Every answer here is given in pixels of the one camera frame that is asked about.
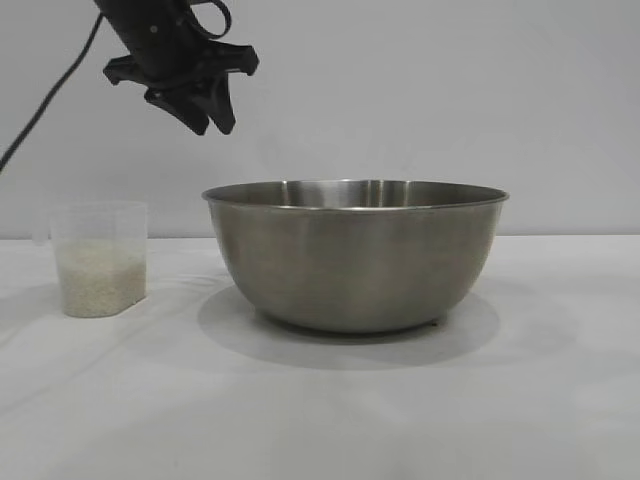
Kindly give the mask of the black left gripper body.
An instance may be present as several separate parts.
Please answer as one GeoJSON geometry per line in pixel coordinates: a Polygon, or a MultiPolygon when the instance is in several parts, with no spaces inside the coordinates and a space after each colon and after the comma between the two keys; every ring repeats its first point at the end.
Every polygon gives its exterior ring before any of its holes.
{"type": "Polygon", "coordinates": [[[259,65],[252,46],[206,31],[188,1],[105,1],[103,16],[129,51],[104,68],[114,85],[169,89],[234,72],[251,76],[259,65]]]}

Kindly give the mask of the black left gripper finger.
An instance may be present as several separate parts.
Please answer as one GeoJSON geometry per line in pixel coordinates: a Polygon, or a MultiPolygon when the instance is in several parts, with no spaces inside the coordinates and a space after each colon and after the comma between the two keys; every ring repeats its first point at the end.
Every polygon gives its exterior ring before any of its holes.
{"type": "Polygon", "coordinates": [[[221,133],[231,133],[235,127],[235,114],[231,104],[229,76],[217,76],[204,86],[202,107],[221,133]]]}
{"type": "Polygon", "coordinates": [[[204,135],[209,126],[206,113],[181,90],[149,88],[144,99],[182,122],[196,135],[204,135]]]}

